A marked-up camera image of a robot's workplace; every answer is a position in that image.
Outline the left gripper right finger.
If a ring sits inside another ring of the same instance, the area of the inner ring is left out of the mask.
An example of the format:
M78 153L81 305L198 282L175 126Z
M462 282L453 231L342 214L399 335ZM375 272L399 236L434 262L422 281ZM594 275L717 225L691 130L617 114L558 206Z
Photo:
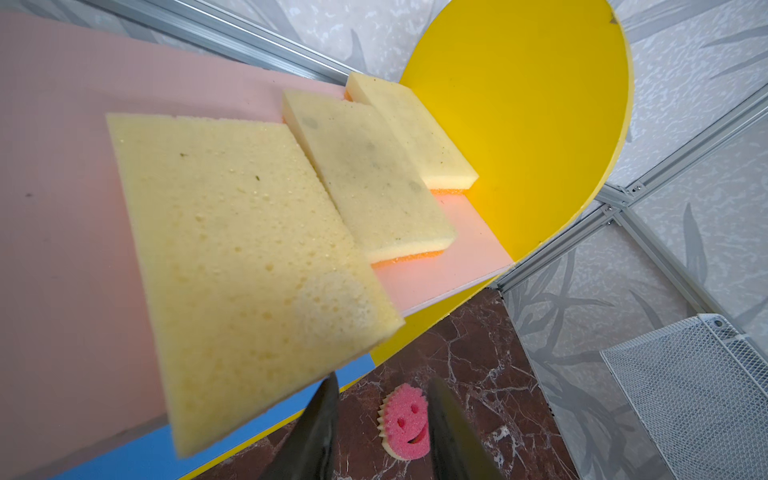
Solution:
M427 400L434 478L503 479L442 379L433 378L430 381Z

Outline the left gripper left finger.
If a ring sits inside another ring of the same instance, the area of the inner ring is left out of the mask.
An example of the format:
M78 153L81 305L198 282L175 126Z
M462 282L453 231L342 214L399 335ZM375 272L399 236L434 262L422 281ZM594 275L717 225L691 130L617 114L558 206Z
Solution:
M331 479L338 425L334 372L319 385L295 427L260 479Z

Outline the pink smiley sponge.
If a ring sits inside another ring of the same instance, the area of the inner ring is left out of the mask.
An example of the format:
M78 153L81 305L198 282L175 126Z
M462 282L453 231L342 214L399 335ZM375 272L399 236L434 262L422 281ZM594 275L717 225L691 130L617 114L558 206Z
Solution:
M413 461L429 453L428 402L420 388L396 387L383 399L377 421L382 446L393 458Z

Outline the orange yellow sponge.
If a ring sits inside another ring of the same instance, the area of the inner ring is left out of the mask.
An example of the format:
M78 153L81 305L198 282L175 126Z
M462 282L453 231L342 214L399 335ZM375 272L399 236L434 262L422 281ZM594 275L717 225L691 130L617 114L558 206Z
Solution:
M178 456L403 325L285 124L106 121Z

